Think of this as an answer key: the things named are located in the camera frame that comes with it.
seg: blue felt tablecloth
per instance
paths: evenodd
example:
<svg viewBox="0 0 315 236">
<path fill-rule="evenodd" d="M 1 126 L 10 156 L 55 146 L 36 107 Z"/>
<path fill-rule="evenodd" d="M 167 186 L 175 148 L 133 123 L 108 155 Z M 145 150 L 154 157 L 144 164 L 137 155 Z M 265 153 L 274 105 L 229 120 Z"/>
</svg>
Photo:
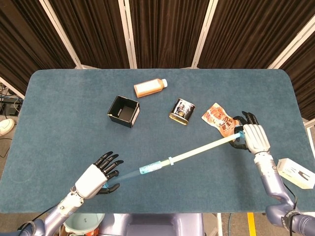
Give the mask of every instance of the blue felt tablecloth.
<svg viewBox="0 0 315 236">
<path fill-rule="evenodd" d="M 162 92 L 136 98 L 133 85 L 165 78 Z M 132 129 L 107 117 L 116 95 L 140 103 Z M 177 98 L 196 105 L 188 126 L 168 117 Z M 31 77 L 0 181 L 1 212 L 39 212 L 62 199 L 86 168 L 112 150 L 126 174 L 221 138 L 201 116 L 215 102 L 230 116 L 254 113 L 278 159 L 315 172 L 289 77 L 282 70 L 42 70 Z M 301 210 L 315 210 L 314 190 L 288 184 Z M 262 212 L 265 195 L 248 151 L 222 145 L 121 183 L 86 200 L 81 212 Z"/>
</svg>

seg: curtain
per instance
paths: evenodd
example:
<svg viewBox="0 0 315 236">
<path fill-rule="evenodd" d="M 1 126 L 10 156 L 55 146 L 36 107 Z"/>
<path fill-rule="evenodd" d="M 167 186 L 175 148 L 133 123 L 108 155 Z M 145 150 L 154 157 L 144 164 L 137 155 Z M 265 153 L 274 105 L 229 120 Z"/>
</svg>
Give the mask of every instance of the curtain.
<svg viewBox="0 0 315 236">
<path fill-rule="evenodd" d="M 303 118 L 315 118 L 315 32 L 282 65 L 291 78 Z"/>
<path fill-rule="evenodd" d="M 80 62 L 130 68 L 117 0 L 50 0 Z"/>
<path fill-rule="evenodd" d="M 199 68 L 267 68 L 315 14 L 315 0 L 220 0 Z"/>
<path fill-rule="evenodd" d="M 190 67 L 209 0 L 129 0 L 138 68 Z"/>
<path fill-rule="evenodd" d="M 75 67 L 37 0 L 1 0 L 0 41 L 0 76 L 23 94 L 35 71 Z"/>
</svg>

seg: white cardboard box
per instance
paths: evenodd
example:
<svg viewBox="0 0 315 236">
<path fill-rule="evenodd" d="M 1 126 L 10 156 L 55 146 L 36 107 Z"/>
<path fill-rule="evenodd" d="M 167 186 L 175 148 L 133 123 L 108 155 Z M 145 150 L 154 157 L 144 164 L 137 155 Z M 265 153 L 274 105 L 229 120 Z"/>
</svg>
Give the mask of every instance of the white cardboard box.
<svg viewBox="0 0 315 236">
<path fill-rule="evenodd" d="M 279 174 L 303 189 L 312 189 L 315 174 L 289 158 L 280 159 L 277 165 Z"/>
</svg>

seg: white bottle cap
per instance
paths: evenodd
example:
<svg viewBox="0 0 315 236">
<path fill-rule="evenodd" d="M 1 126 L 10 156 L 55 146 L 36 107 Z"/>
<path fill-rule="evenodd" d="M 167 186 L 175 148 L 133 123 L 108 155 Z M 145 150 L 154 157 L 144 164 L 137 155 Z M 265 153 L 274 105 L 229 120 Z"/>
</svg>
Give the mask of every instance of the white bottle cap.
<svg viewBox="0 0 315 236">
<path fill-rule="evenodd" d="M 166 81 L 166 79 L 162 79 L 162 82 L 163 82 L 163 84 L 164 84 L 164 88 L 166 88 L 166 87 L 167 87 L 167 81 Z"/>
</svg>

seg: black cardboard box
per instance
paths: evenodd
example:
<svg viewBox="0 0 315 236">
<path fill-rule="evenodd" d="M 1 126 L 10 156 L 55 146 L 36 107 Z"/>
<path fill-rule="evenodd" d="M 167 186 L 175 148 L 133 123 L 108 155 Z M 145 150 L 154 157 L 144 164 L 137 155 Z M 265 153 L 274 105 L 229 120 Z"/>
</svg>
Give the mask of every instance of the black cardboard box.
<svg viewBox="0 0 315 236">
<path fill-rule="evenodd" d="M 107 115 L 113 122 L 132 128 L 139 112 L 139 102 L 126 97 L 117 96 Z"/>
</svg>

